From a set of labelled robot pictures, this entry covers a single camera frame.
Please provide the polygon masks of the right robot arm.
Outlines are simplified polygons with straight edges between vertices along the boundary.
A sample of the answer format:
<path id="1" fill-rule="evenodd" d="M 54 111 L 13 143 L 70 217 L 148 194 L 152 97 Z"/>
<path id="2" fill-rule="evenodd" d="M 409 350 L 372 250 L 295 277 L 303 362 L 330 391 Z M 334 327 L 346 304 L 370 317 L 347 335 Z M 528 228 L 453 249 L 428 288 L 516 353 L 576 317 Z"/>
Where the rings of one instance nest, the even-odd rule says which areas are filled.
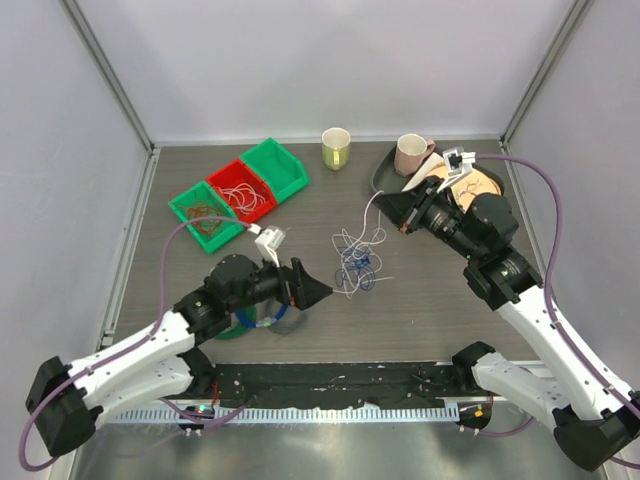
<path id="1" fill-rule="evenodd" d="M 376 207 L 404 234 L 424 229 L 463 256 L 469 288 L 513 326 L 552 373 L 546 381 L 476 342 L 453 358 L 451 380 L 508 399 L 545 425 L 563 453 L 594 471 L 639 436 L 639 394 L 608 368 L 545 292 L 536 269 L 511 245 L 518 222 L 506 198 L 481 193 L 461 209 L 441 181 L 377 193 Z"/>

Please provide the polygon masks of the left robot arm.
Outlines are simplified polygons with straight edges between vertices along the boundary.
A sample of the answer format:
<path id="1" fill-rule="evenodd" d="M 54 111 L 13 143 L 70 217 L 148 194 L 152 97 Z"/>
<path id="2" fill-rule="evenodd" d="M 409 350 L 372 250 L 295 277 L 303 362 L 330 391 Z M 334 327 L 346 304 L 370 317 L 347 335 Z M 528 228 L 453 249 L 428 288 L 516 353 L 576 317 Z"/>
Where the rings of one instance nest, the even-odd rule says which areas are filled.
<path id="1" fill-rule="evenodd" d="M 150 400 L 203 398 L 214 370 L 198 347 L 229 328 L 233 314 L 267 300 L 306 310 L 331 294 L 298 258 L 278 266 L 229 255 L 145 329 L 70 363 L 57 356 L 44 361 L 25 401 L 25 428 L 36 429 L 49 455 L 58 458 L 87 442 L 108 419 Z"/>

